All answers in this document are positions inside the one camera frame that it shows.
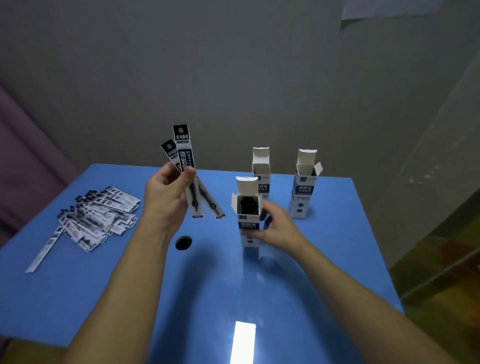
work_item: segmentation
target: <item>refill packaging label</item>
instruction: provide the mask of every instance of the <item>refill packaging label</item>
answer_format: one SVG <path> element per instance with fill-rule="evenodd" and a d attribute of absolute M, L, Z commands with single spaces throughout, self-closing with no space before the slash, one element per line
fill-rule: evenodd
<path fill-rule="evenodd" d="M 258 177 L 237 177 L 237 194 L 232 194 L 232 209 L 237 214 L 239 229 L 260 229 L 262 195 L 258 193 Z M 241 244 L 258 248 L 260 241 L 241 235 Z"/>
<path fill-rule="evenodd" d="M 270 148 L 253 148 L 252 174 L 258 177 L 258 194 L 268 199 L 270 194 Z"/>
<path fill-rule="evenodd" d="M 192 142 L 190 141 L 190 133 L 188 125 L 174 125 L 173 135 L 175 145 L 180 159 L 180 169 L 183 172 L 187 166 L 195 168 L 193 160 Z M 200 190 L 198 187 L 198 179 L 195 178 L 189 187 L 190 193 L 187 194 L 188 205 L 190 206 L 190 215 L 193 218 L 203 218 L 204 213 L 200 201 Z"/>
<path fill-rule="evenodd" d="M 313 188 L 323 168 L 315 164 L 316 150 L 299 149 L 297 169 L 293 179 L 288 213 L 291 218 L 305 218 L 312 199 Z"/>
<path fill-rule="evenodd" d="M 162 149 L 170 159 L 170 161 L 177 167 L 179 172 L 181 173 L 181 168 L 180 168 L 180 158 L 177 152 L 177 147 L 175 145 L 175 142 L 170 139 L 169 141 L 165 142 L 162 144 Z M 217 219 L 220 220 L 221 218 L 225 217 L 225 212 L 223 212 L 222 208 L 218 204 L 218 202 L 214 199 L 214 197 L 209 193 L 203 182 L 200 180 L 200 178 L 195 177 L 198 183 L 198 190 L 200 192 L 200 199 L 203 204 L 207 206 L 207 208 L 210 210 L 212 215 Z M 186 190 L 187 194 L 187 200 L 192 199 L 192 193 L 190 191 L 190 188 Z"/>

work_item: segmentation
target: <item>blue tabletop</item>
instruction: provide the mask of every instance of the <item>blue tabletop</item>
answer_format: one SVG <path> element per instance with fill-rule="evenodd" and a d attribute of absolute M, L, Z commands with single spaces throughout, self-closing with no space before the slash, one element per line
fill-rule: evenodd
<path fill-rule="evenodd" d="M 68 346 L 105 288 L 132 230 L 90 253 L 62 235 L 33 274 L 24 274 L 58 226 L 56 216 L 90 189 L 113 185 L 143 199 L 156 167 L 94 164 L 0 250 L 0 333 Z M 150 360 L 229 363 L 237 321 L 255 324 L 254 359 L 267 363 L 362 362 L 300 267 L 267 245 L 243 249 L 230 208 L 235 176 L 199 170 L 227 217 L 185 218 L 170 245 Z M 287 208 L 292 175 L 272 175 L 270 200 Z M 335 264 L 402 311 L 351 179 L 320 177 L 303 234 Z"/>

